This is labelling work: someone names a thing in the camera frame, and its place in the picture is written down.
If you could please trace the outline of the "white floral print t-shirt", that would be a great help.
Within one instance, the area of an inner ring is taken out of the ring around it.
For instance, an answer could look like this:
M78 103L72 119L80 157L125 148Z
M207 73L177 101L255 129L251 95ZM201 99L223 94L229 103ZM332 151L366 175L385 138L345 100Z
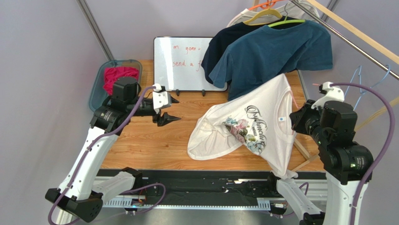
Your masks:
M297 178L288 169L296 137L292 130L293 95L285 74L248 94L212 106L196 123L187 154L194 160L211 160L241 146L266 160L281 179Z

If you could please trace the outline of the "pink wire hanger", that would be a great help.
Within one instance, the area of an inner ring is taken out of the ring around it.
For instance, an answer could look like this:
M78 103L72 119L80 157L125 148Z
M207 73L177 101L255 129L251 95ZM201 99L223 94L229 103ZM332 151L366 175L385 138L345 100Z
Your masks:
M296 107L296 109L300 109L300 107L299 107L299 105L298 105L298 103L297 103L297 101L296 101L296 99L295 99L295 96L294 96L294 93L293 93L292 90L290 90L290 95L291 95L291 97L292 97L292 101L293 101L294 106Z

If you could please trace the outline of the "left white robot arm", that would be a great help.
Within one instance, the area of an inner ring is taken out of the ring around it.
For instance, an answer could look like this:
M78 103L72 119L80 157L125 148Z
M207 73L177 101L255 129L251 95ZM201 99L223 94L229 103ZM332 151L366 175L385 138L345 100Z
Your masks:
M58 187L50 188L45 195L54 208L73 215L76 221L90 223L114 197L146 189L142 173L130 167L99 184L94 182L106 155L133 116L150 116L159 127L178 120L162 112L177 103L165 87L154 84L148 89L151 98L145 97L146 90L133 77L115 81L112 94L94 111L85 144L72 169Z

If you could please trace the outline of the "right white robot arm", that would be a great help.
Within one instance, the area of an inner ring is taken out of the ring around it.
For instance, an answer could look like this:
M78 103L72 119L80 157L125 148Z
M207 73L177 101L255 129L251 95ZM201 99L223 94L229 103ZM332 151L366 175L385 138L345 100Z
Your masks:
M301 225L348 225L360 181L374 159L364 146L354 142L357 113L350 104L330 100L313 108L308 100L290 114L292 129L310 136L317 144L327 180L327 205L322 211L296 186L294 179L276 181Z

